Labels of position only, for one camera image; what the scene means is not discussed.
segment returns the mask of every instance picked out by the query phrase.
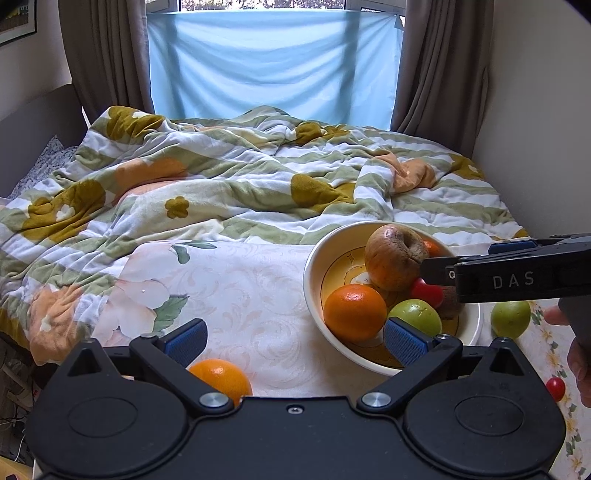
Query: window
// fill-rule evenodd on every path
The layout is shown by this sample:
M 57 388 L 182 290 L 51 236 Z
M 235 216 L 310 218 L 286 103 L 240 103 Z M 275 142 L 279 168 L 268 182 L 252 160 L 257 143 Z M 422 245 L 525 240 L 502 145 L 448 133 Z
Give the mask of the window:
M 146 10 L 186 12 L 262 8 L 336 8 L 404 15 L 406 0 L 146 0 Z
M 169 118 L 296 118 L 388 129 L 405 0 L 150 0 L 151 93 Z

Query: pillow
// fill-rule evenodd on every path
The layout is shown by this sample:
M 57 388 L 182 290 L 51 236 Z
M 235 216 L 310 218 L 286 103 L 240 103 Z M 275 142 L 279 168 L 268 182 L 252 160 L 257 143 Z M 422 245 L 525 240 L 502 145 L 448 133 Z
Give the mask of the pillow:
M 64 149 L 57 136 L 54 136 L 39 155 L 29 171 L 15 186 L 8 200 L 14 200 L 22 192 L 32 189 L 38 182 L 46 179 L 52 172 L 62 168 L 74 156 L 77 147 Z

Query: orange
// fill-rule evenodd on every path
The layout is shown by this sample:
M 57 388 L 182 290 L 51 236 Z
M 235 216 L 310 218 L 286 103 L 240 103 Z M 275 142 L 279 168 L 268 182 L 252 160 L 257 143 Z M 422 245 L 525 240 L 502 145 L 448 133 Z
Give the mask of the orange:
M 207 385 L 226 394 L 234 402 L 235 407 L 240 404 L 241 397 L 252 395 L 248 377 L 236 365 L 225 360 L 203 360 L 190 367 L 189 371 Z
M 441 250 L 441 247 L 439 245 L 437 245 L 435 242 L 433 242 L 427 238 L 423 238 L 423 244 L 425 245 L 425 248 L 429 252 L 429 257 L 443 257 L 444 254 L 443 254 L 443 251 Z
M 337 288 L 324 303 L 324 323 L 340 340 L 363 342 L 375 337 L 386 323 L 382 296 L 367 285 Z

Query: cherry tomato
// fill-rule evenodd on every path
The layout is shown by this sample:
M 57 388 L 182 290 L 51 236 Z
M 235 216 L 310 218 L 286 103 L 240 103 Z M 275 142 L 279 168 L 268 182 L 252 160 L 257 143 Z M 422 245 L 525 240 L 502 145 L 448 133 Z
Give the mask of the cherry tomato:
M 443 289 L 439 285 L 429 285 L 422 278 L 417 278 L 410 289 L 412 299 L 426 301 L 434 309 L 443 303 Z
M 441 251 L 441 247 L 439 245 L 437 245 L 436 243 L 424 238 L 423 244 L 425 245 L 427 252 L 429 252 L 429 257 L 442 257 L 443 256 L 443 252 Z
M 564 392 L 566 392 L 566 385 L 564 384 L 564 380 L 560 377 L 552 377 L 550 380 L 546 382 L 546 388 L 552 395 L 554 401 L 562 400 L 564 397 Z

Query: white floral tablecloth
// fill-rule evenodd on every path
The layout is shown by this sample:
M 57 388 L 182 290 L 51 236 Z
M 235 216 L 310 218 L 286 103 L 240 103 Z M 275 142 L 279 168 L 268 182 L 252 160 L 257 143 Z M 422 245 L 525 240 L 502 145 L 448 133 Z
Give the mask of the white floral tablecloth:
M 103 344 L 127 344 L 148 327 L 169 331 L 201 317 L 209 339 L 197 361 L 233 362 L 245 371 L 255 395 L 356 399 L 385 380 L 341 355 L 314 325 L 302 290 L 311 246 L 220 242 L 210 249 L 182 249 L 152 242 L 135 250 L 99 319 L 96 332 Z M 452 248 L 461 255 L 487 249 L 488 244 Z M 558 375 L 567 385 L 559 402 L 567 437 L 552 472 L 559 480 L 580 480 L 591 472 L 591 409 L 581 405 L 566 364 L 572 331 L 543 320 L 542 308 L 554 303 L 531 302 L 532 322 L 518 344 L 544 381 Z M 479 344 L 488 345 L 492 305 L 483 308 Z M 154 313 L 163 323 L 154 324 Z M 119 316 L 127 321 L 116 321 Z

